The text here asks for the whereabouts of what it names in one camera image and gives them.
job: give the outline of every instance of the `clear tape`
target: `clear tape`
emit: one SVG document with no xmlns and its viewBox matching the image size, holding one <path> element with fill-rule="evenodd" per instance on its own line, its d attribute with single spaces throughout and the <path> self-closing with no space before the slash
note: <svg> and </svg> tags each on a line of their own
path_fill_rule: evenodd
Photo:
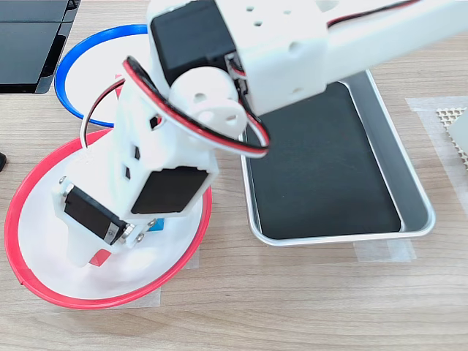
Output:
<svg viewBox="0 0 468 351">
<path fill-rule="evenodd" d="M 450 136 L 437 116 L 439 108 L 468 107 L 468 97 L 433 97 L 406 99 L 412 111 L 415 111 L 424 125 L 437 156 L 447 173 L 458 200 L 468 216 L 468 177 L 467 169 L 458 155 Z"/>
<path fill-rule="evenodd" d="M 193 254 L 189 262 L 182 269 L 197 269 L 200 267 L 200 248 Z M 158 307 L 161 305 L 161 288 L 139 298 L 138 300 L 124 305 L 113 307 L 113 309 L 142 309 L 148 307 Z"/>
<path fill-rule="evenodd" d="M 417 258 L 411 239 L 356 241 L 353 246 L 359 262 L 411 262 Z"/>
</svg>

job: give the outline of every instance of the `red bowl rim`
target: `red bowl rim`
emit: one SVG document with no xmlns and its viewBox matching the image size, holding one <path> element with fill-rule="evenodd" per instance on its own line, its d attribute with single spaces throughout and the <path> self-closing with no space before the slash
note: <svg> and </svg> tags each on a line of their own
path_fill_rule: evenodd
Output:
<svg viewBox="0 0 468 351">
<path fill-rule="evenodd" d="M 112 129 L 103 129 L 97 132 L 88 134 L 88 143 L 94 143 L 102 136 L 106 135 Z M 31 193 L 32 189 L 36 186 L 39 180 L 49 171 L 57 165 L 65 157 L 73 154 L 74 152 L 81 149 L 80 139 L 74 139 L 69 143 L 58 148 L 50 155 L 45 157 L 24 179 L 20 187 L 13 195 L 10 207 L 8 208 L 7 218 L 5 221 L 4 228 L 4 243 L 5 250 L 7 253 L 8 261 L 12 267 L 13 272 L 22 285 L 27 287 L 35 295 L 40 298 L 54 303 L 58 306 L 67 307 L 70 309 L 105 309 L 109 307 L 118 306 L 124 303 L 137 300 L 155 291 L 155 289 L 161 287 L 169 279 L 171 279 L 177 272 L 179 272 L 185 264 L 190 260 L 192 255 L 197 251 L 203 236 L 205 235 L 208 223 L 211 215 L 211 188 L 203 195 L 203 212 L 200 224 L 193 241 L 190 243 L 189 248 L 185 251 L 182 257 L 173 265 L 168 271 L 162 274 L 159 278 L 147 284 L 144 287 L 136 289 L 127 294 L 115 296 L 112 298 L 103 298 L 96 300 L 88 300 L 82 298 L 71 298 L 57 292 L 52 291 L 46 287 L 29 269 L 26 262 L 21 254 L 20 245 L 18 242 L 18 224 L 20 221 L 21 210 L 23 209 L 24 203 Z"/>
</svg>

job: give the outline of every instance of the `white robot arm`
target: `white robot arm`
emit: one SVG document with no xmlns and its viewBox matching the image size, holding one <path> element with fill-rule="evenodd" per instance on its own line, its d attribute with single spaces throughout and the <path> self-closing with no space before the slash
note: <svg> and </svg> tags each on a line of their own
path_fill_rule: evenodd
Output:
<svg viewBox="0 0 468 351">
<path fill-rule="evenodd" d="M 215 148 L 264 156 L 269 136 L 254 112 L 468 29 L 468 1 L 400 1 L 331 17 L 338 11 L 304 0 L 152 1 L 148 72 L 124 62 L 114 129 L 89 147 L 83 136 L 53 191 L 69 259 L 84 266 L 100 250 L 131 249 L 156 219 L 186 215 L 219 172 Z M 238 141 L 247 124 L 259 146 Z"/>
</svg>

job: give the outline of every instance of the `silver tray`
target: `silver tray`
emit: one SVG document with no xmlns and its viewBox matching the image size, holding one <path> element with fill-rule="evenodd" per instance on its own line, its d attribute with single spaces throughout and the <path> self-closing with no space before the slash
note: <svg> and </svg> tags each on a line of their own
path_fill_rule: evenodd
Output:
<svg viewBox="0 0 468 351">
<path fill-rule="evenodd" d="M 395 126 L 388 115 L 374 79 L 369 71 L 341 80 L 352 97 L 366 131 L 374 157 L 390 192 L 401 220 L 401 229 L 394 233 L 363 233 L 352 235 L 314 236 L 310 238 L 272 239 L 262 233 L 254 183 L 249 160 L 242 157 L 242 172 L 246 194 L 249 226 L 262 242 L 272 246 L 341 243 L 391 238 L 414 238 L 428 234 L 435 225 L 436 216 L 413 168 Z"/>
</svg>

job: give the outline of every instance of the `blue ring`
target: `blue ring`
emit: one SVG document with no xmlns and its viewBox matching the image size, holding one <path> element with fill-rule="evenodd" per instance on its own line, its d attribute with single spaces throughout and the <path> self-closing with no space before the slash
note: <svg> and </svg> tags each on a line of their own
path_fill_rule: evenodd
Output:
<svg viewBox="0 0 468 351">
<path fill-rule="evenodd" d="M 83 55 L 87 50 L 92 47 L 101 44 L 102 42 L 107 42 L 108 40 L 117 39 L 121 37 L 127 37 L 129 35 L 136 34 L 147 34 L 148 28 L 146 24 L 129 24 L 127 26 L 120 26 L 111 29 L 106 29 L 105 31 L 100 31 L 99 33 L 93 34 L 90 37 L 84 39 L 82 42 L 74 46 L 67 55 L 61 60 L 56 72 L 56 79 L 54 87 L 56 89 L 56 94 L 60 103 L 72 114 L 78 118 L 83 119 L 83 114 L 80 113 L 76 108 L 73 107 L 72 103 L 68 100 L 67 93 L 65 92 L 65 80 L 67 79 L 68 72 L 72 65 L 78 60 L 78 58 Z M 97 124 L 102 127 L 114 127 L 113 123 L 96 121 L 94 119 L 90 120 L 90 123 Z"/>
</svg>

